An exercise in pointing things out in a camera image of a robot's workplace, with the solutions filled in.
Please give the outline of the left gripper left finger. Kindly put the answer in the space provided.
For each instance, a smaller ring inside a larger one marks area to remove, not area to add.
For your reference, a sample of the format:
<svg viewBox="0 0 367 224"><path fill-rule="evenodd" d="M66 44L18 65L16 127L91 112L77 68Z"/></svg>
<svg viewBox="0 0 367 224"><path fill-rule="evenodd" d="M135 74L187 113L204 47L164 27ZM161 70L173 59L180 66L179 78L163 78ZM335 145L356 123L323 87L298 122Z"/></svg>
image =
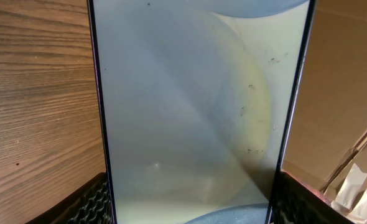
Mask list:
<svg viewBox="0 0 367 224"><path fill-rule="evenodd" d="M28 224L112 224L108 179L102 172Z"/></svg>

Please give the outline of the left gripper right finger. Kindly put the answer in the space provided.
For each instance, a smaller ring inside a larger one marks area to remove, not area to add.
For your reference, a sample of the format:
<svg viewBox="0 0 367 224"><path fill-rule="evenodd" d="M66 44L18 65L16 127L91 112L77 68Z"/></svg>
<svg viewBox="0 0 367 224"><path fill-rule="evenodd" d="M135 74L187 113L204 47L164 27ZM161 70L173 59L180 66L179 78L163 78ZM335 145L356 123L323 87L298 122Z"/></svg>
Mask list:
<svg viewBox="0 0 367 224"><path fill-rule="evenodd" d="M352 224L286 172L276 174L270 203L273 224Z"/></svg>

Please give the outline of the blue Galaxy smartphone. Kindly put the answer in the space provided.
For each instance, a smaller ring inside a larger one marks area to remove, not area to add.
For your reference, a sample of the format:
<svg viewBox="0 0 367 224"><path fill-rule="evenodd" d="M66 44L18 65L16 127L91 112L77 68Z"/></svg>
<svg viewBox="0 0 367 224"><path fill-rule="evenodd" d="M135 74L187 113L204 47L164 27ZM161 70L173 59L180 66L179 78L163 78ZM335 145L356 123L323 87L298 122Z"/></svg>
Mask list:
<svg viewBox="0 0 367 224"><path fill-rule="evenodd" d="M88 2L113 223L270 222L314 10Z"/></svg>

